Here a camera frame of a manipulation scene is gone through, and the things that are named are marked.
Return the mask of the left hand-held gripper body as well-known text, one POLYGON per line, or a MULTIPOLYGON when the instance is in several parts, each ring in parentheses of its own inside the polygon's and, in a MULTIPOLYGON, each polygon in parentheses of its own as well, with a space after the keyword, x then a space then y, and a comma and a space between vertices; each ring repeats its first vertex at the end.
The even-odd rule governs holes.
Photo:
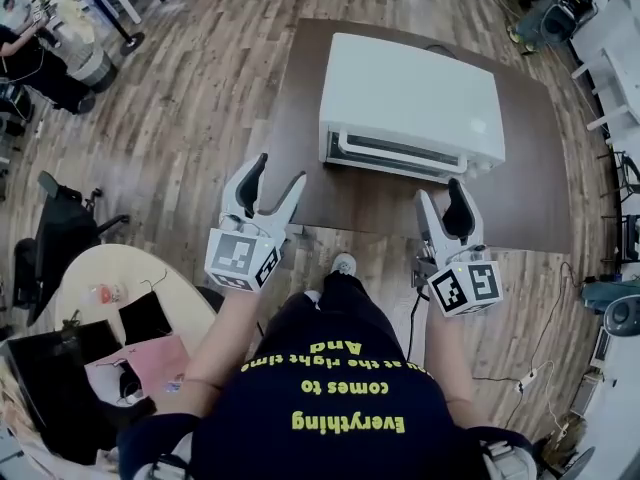
POLYGON ((222 212, 210 229, 205 273, 222 287, 260 292, 282 258, 287 225, 283 211, 253 218, 222 212))

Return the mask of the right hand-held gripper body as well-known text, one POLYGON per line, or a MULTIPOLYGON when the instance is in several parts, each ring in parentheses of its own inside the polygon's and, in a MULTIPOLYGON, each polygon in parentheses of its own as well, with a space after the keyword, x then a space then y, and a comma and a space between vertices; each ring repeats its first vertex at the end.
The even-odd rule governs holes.
POLYGON ((478 312, 503 300, 498 262, 490 258, 484 244, 447 258, 427 278, 427 285, 447 318, 478 312))

